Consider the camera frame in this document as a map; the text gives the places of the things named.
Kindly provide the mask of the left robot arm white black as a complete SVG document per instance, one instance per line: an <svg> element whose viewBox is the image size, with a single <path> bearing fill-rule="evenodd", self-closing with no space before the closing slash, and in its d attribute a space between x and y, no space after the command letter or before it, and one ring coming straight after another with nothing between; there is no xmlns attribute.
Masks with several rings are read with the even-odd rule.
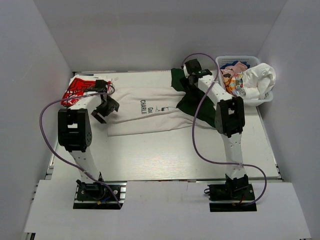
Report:
<svg viewBox="0 0 320 240"><path fill-rule="evenodd" d="M114 92L111 81L75 78L62 97L64 108L58 111L58 143L80 168L81 183L103 181L90 150L93 140L90 117L100 124L107 123L107 116L120 107L111 97Z"/></svg>

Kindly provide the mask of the white colourful print t-shirt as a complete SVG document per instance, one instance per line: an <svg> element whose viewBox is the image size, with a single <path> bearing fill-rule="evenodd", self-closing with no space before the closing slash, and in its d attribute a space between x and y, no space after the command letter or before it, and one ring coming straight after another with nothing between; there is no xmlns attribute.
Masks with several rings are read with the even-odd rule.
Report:
<svg viewBox="0 0 320 240"><path fill-rule="evenodd" d="M262 100L265 94L272 90L275 83L274 68L266 63L260 63L234 75L225 89L229 94L244 100Z"/></svg>

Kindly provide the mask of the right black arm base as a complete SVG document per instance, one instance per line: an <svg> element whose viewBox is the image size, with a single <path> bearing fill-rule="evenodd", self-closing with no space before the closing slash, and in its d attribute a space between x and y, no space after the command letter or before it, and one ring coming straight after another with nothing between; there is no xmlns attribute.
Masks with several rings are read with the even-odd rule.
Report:
<svg viewBox="0 0 320 240"><path fill-rule="evenodd" d="M255 200L252 184L247 188L231 194L225 184L209 184L203 191L209 199L209 210L211 213L231 212L256 212L256 203L247 205Z"/></svg>

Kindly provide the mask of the white green Charlie Brown t-shirt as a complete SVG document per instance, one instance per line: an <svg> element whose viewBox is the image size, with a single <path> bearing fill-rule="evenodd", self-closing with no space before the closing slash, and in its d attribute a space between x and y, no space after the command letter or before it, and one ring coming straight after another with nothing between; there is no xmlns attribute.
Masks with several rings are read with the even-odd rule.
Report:
<svg viewBox="0 0 320 240"><path fill-rule="evenodd" d="M173 68L169 87L122 87L112 95L119 109L107 118L110 137L165 132L215 126L215 108L204 92L186 92L181 84L184 73Z"/></svg>

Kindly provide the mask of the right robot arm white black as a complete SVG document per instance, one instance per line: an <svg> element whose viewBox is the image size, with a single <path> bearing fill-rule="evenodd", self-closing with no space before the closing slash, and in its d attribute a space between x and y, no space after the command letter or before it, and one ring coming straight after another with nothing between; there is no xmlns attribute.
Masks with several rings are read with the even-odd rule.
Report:
<svg viewBox="0 0 320 240"><path fill-rule="evenodd" d="M213 76L208 69L202 69L197 59L191 59L181 66L184 78L181 84L191 93L200 90L204 96L195 111L192 121L192 137L195 137L195 124L201 105L208 97L214 107L214 127L223 140L226 162L216 162L226 166L226 182L236 189L249 184L248 176L243 165L241 147L242 132L245 126L244 102L241 97L228 93L217 80L219 72Z"/></svg>

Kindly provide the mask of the pink orange print t-shirt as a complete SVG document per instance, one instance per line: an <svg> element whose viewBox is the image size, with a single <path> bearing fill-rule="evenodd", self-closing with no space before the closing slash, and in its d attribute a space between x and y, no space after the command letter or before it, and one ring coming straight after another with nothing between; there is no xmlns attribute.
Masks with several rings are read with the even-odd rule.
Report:
<svg viewBox="0 0 320 240"><path fill-rule="evenodd" d="M236 65L233 63L227 63L220 68L220 73L222 76L222 80L224 86L227 87L232 79L232 77L236 74L242 73L246 71L248 68L242 63L238 62Z"/></svg>

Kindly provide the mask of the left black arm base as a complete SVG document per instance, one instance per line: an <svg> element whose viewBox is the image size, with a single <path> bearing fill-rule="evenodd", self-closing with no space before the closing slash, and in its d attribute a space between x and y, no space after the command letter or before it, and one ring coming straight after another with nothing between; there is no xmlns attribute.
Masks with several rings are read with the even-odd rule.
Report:
<svg viewBox="0 0 320 240"><path fill-rule="evenodd" d="M125 201L126 182L107 182L110 190L98 183L79 179L73 202L75 210L120 210Z"/></svg>

